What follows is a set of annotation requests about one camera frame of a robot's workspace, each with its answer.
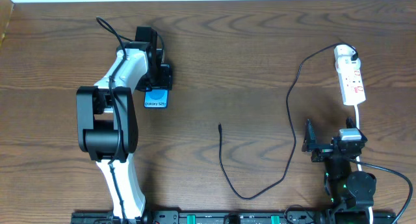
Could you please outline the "blue Galaxy smartphone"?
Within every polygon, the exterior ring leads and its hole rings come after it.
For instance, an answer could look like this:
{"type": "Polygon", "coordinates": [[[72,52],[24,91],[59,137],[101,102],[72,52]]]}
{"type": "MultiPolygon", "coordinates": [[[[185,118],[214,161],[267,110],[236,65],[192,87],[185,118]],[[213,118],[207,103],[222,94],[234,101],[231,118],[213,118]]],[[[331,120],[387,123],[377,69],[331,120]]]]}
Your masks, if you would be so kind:
{"type": "Polygon", "coordinates": [[[152,90],[144,96],[145,108],[166,108],[168,106],[168,90],[152,90]]]}

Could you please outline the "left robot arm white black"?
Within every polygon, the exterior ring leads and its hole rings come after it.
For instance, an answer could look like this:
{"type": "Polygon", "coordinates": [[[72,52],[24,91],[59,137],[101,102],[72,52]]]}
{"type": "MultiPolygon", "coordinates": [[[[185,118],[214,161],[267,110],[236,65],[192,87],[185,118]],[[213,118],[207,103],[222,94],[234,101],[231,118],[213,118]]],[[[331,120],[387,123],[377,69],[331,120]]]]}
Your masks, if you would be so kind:
{"type": "Polygon", "coordinates": [[[116,60],[106,75],[77,90],[79,147],[104,174],[114,205],[108,216],[85,217],[86,222],[153,223],[134,165],[138,124],[133,93],[159,92],[152,107],[167,106],[173,72],[164,63],[164,50],[157,47],[159,38],[151,27],[137,27],[135,39],[117,48],[116,60]]]}

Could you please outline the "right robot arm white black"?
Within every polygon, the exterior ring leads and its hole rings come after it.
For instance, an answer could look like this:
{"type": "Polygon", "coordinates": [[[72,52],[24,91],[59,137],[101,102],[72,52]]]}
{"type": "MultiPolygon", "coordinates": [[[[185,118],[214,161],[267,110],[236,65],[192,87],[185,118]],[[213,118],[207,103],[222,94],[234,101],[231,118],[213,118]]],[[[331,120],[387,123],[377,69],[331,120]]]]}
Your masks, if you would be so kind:
{"type": "Polygon", "coordinates": [[[305,123],[302,151],[311,153],[312,162],[322,162],[325,166],[324,187],[334,205],[326,212],[331,221],[336,213],[365,212],[374,205],[375,176],[364,171],[352,171],[351,167],[351,161],[362,153],[365,143],[367,138],[351,118],[346,120],[346,128],[340,129],[330,143],[318,143],[311,121],[305,123]]]}

